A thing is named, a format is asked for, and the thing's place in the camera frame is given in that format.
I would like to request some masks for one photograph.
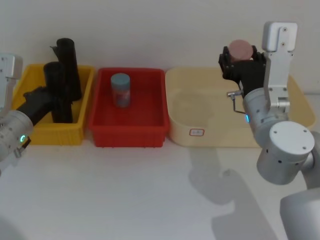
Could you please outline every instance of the blue can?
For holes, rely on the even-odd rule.
[[[111,77],[112,97],[114,104],[119,108],[130,105],[130,76],[117,73]]]

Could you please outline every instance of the blue light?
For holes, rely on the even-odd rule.
[[[248,114],[245,115],[245,121],[246,121],[247,123],[250,123],[250,117],[249,117]]]
[[[25,139],[26,139],[26,135],[22,135],[22,136],[20,137],[20,142],[23,143]]]

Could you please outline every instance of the beige bin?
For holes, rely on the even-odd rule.
[[[245,115],[233,111],[226,92],[238,85],[217,67],[177,67],[165,76],[170,138],[188,147],[258,147]],[[288,81],[290,120],[311,129],[316,116],[295,80]],[[243,111],[242,97],[236,109]]]

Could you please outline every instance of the white wall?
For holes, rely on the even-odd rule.
[[[75,41],[80,64],[99,67],[217,66],[223,46],[261,46],[266,21],[299,25],[291,73],[320,92],[319,0],[1,0],[0,52],[24,63],[55,60],[49,46]]]

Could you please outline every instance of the green light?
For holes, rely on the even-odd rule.
[[[26,139],[26,135],[22,135],[22,136],[20,137],[20,142],[23,143],[25,139]]]

